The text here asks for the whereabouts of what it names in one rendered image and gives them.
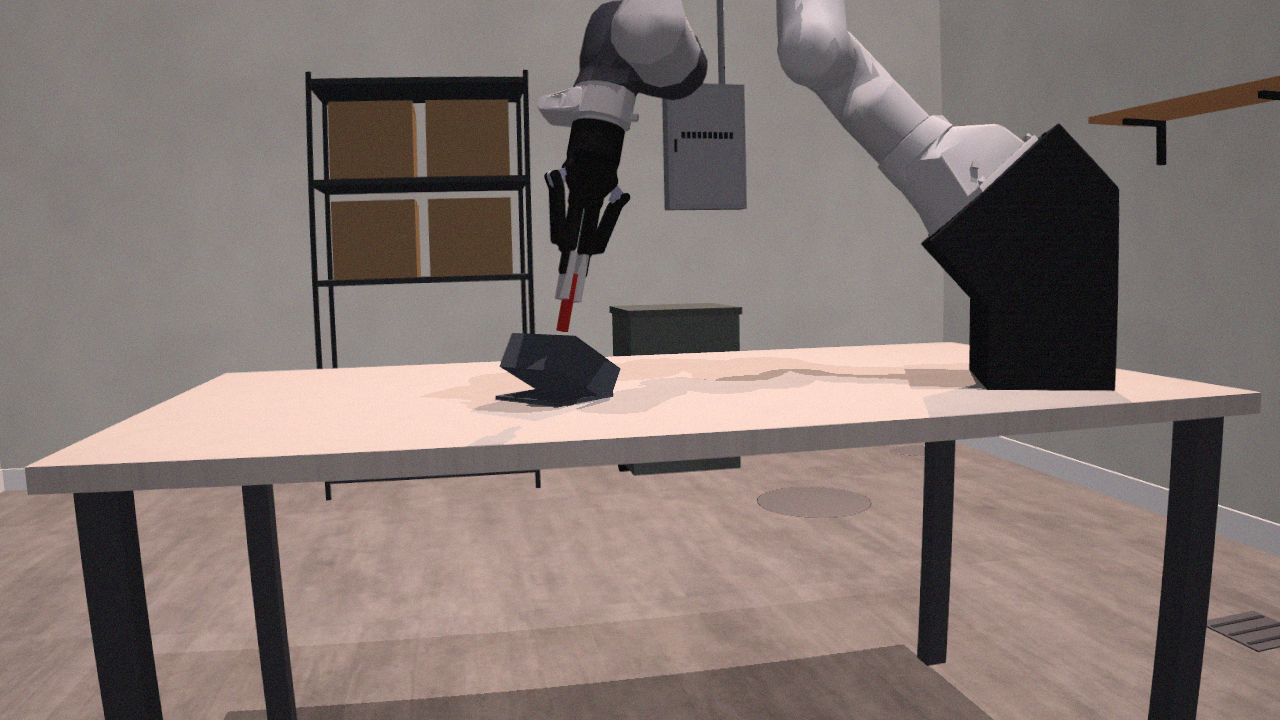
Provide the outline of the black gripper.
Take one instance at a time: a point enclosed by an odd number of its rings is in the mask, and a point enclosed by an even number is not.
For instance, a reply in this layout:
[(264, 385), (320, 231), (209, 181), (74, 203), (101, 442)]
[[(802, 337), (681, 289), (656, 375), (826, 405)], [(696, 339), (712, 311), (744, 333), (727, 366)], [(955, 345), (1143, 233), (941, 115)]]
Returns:
[[(575, 273), (579, 278), (573, 304), (582, 302), (590, 258), (605, 251), (620, 211), (630, 200), (630, 195), (620, 190), (617, 177), (625, 129), (609, 120), (576, 119), (570, 132), (566, 161), (559, 170), (544, 176), (549, 190), (550, 242), (562, 251), (556, 290), (558, 300), (570, 299)], [(570, 190), (567, 217), (564, 179)], [(611, 202), (598, 225), (608, 193)]]

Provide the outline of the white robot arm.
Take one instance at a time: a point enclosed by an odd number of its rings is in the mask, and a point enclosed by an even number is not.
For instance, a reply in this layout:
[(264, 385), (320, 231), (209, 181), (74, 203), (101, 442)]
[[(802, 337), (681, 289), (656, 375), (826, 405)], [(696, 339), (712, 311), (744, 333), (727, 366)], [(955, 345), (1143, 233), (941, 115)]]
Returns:
[[(564, 127), (581, 118), (609, 120), (627, 132), (639, 120), (637, 94), (677, 100), (698, 90), (707, 77), (707, 56), (681, 3), (618, 0), (598, 6), (584, 35), (573, 88), (539, 97), (541, 117)], [(845, 0), (776, 0), (776, 10), (785, 74), (820, 97), (879, 163), (929, 234), (1038, 140), (1028, 133), (1024, 143), (1002, 126), (954, 127), (943, 115), (929, 117), (847, 31)]]

